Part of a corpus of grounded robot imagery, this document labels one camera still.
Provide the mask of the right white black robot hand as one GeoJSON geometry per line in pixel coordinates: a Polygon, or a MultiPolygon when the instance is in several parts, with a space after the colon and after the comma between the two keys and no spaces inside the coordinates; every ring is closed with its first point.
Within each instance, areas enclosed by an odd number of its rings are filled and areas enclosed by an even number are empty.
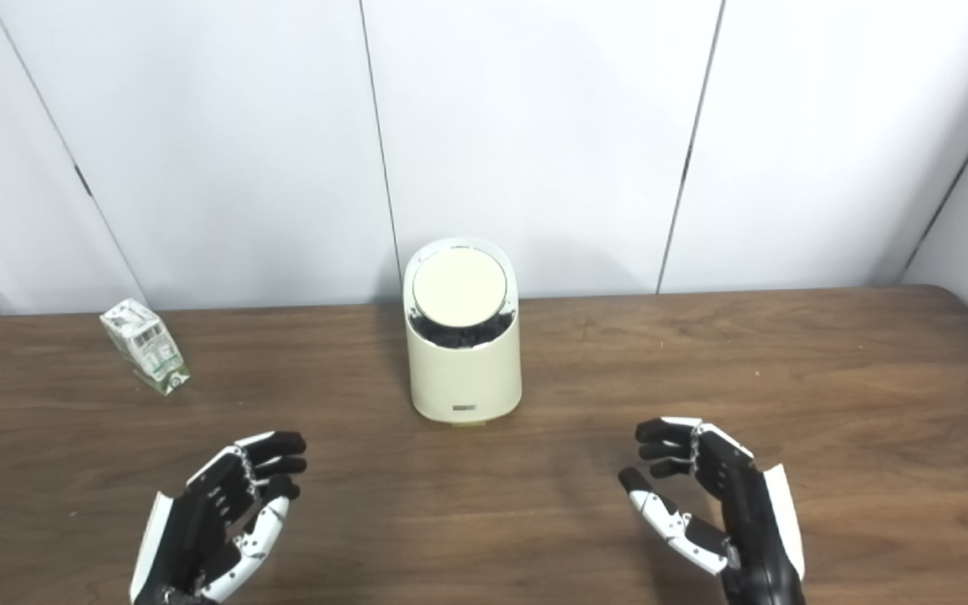
{"type": "Polygon", "coordinates": [[[677,554],[721,581],[729,604],[804,604],[802,530],[783,464],[761,470],[755,455],[703,418],[638,423],[650,477],[685,475],[721,505],[723,526],[680,509],[634,467],[618,481],[643,520],[677,554]]]}

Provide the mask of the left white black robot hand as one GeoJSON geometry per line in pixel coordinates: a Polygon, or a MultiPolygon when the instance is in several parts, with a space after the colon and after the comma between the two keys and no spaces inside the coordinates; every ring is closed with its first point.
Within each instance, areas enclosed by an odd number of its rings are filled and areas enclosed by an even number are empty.
{"type": "Polygon", "coordinates": [[[223,448],[178,497],[158,492],[129,585],[132,604],[224,604],[270,558],[307,468],[293,430],[223,448]]]}

